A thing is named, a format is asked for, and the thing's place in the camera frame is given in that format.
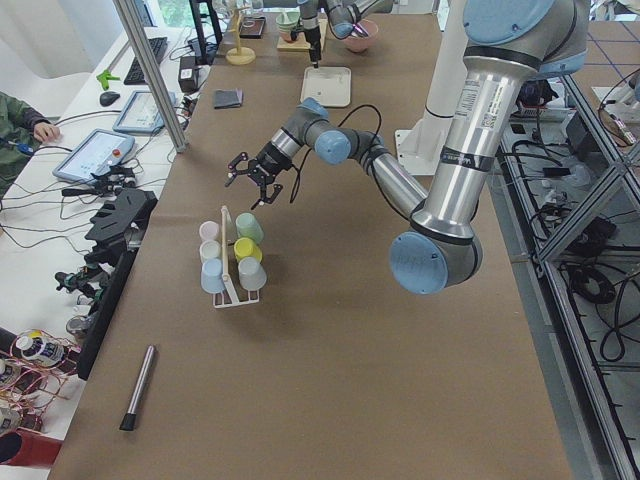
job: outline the person's arm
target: person's arm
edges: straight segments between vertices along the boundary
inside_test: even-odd
[[[5,95],[9,111],[9,120],[17,126],[33,133],[39,142],[55,140],[60,136],[60,129],[52,125],[47,118],[28,103]]]

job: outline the white plate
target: white plate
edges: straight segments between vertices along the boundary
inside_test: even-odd
[[[308,67],[300,101],[311,97],[323,107],[346,107],[351,102],[351,70],[347,67]]]

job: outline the cutting board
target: cutting board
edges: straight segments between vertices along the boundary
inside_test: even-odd
[[[320,27],[320,48],[324,50],[324,40],[327,34],[327,19],[319,18],[318,26]],[[309,51],[309,43],[304,39],[304,34],[299,34],[295,42],[287,43],[278,37],[278,50],[289,52],[307,52]]]

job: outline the person's hand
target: person's hand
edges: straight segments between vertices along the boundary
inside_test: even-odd
[[[33,136],[39,142],[50,142],[60,136],[60,129],[50,123],[40,122],[33,127]]]

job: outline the yellow cup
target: yellow cup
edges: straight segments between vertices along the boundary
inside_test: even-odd
[[[262,250],[256,245],[249,237],[242,237],[236,240],[233,244],[233,253],[236,255],[236,260],[240,261],[243,258],[253,257],[258,262],[262,262]]]

